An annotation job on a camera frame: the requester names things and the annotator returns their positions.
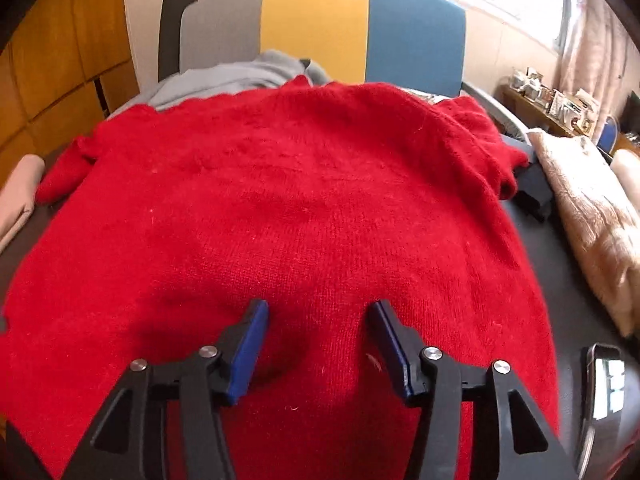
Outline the red knitted sweater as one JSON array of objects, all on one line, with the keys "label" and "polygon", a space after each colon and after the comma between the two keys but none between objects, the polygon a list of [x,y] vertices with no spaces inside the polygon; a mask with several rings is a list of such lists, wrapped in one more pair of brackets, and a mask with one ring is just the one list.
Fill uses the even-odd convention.
[{"label": "red knitted sweater", "polygon": [[559,421],[547,306],[503,202],[526,155],[469,98],[386,84],[137,105],[73,140],[39,185],[58,211],[3,303],[1,411],[60,478],[134,359],[178,361],[269,326],[224,412],[242,479],[399,479],[418,414],[364,324],[388,300],[463,363],[510,362]]}]

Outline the black smartphone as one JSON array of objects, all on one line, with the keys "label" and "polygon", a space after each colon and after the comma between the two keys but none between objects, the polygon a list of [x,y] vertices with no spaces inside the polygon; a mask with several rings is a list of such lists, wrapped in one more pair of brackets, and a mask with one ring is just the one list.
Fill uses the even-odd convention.
[{"label": "black smartphone", "polygon": [[579,479],[605,479],[617,453],[625,403],[626,365],[620,349],[609,344],[589,347],[585,364],[576,469]]}]

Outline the beige fluffy blanket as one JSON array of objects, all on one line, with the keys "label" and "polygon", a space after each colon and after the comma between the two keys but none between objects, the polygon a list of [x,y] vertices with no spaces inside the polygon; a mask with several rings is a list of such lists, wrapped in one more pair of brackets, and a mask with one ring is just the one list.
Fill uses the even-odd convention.
[{"label": "beige fluffy blanket", "polygon": [[639,214],[584,136],[527,133],[552,188],[574,256],[623,337],[639,335]]}]

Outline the folded pink cloth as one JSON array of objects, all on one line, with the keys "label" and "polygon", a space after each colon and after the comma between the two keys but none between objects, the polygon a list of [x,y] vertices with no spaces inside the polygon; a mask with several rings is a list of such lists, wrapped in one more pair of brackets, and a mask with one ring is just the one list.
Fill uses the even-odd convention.
[{"label": "folded pink cloth", "polygon": [[44,160],[35,154],[23,156],[3,185],[0,195],[0,252],[23,229],[35,210],[35,196],[41,182]]}]

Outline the cluttered wooden desk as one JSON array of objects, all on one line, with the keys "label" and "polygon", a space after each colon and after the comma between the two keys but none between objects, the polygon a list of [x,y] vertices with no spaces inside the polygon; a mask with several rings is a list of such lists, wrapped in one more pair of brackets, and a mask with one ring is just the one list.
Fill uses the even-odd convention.
[{"label": "cluttered wooden desk", "polygon": [[606,156],[628,150],[639,154],[639,142],[623,133],[614,116],[608,115],[598,128],[600,105],[585,90],[578,95],[565,94],[544,84],[544,76],[533,67],[524,72],[514,70],[498,85],[495,97],[529,128],[539,128],[554,136],[584,136],[594,140],[599,131],[597,148]]}]

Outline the wooden wardrobe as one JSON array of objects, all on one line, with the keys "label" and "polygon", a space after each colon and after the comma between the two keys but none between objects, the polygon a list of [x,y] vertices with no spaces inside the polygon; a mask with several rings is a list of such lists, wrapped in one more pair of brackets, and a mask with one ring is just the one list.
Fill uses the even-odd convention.
[{"label": "wooden wardrobe", "polygon": [[1,174],[49,158],[139,91],[124,0],[36,0],[1,50]]}]

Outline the floral curtain left panel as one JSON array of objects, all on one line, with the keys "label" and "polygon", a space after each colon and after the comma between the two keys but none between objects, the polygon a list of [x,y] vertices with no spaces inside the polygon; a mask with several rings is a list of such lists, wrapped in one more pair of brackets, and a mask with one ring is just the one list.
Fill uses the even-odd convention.
[{"label": "floral curtain left panel", "polygon": [[603,115],[620,114],[639,90],[639,50],[605,0],[568,0],[559,86],[571,94],[584,90]]}]

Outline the light grey garment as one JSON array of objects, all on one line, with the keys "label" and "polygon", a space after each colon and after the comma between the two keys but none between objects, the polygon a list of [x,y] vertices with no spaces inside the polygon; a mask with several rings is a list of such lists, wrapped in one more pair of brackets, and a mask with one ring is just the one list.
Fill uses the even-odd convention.
[{"label": "light grey garment", "polygon": [[150,90],[122,104],[110,118],[138,104],[150,106],[154,110],[168,110],[190,99],[208,99],[221,94],[279,88],[297,76],[305,76],[312,86],[322,86],[332,81],[321,65],[313,60],[268,50],[253,61],[190,68],[182,74],[171,75]]}]

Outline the black rolled mat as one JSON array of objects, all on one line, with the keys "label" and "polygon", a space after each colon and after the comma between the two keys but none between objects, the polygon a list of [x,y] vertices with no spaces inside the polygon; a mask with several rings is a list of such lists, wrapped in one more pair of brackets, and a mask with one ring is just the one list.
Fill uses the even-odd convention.
[{"label": "black rolled mat", "polygon": [[180,63],[181,20],[184,10],[198,0],[163,0],[158,33],[157,79],[163,81],[178,73]]}]

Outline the grey yellow blue sofa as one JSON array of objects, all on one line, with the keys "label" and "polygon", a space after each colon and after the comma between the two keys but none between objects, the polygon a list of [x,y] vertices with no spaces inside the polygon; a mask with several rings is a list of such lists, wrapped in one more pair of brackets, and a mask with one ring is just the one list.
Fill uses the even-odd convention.
[{"label": "grey yellow blue sofa", "polygon": [[462,87],[465,13],[447,0],[198,0],[181,18],[180,70],[278,50],[344,84],[440,96]]}]

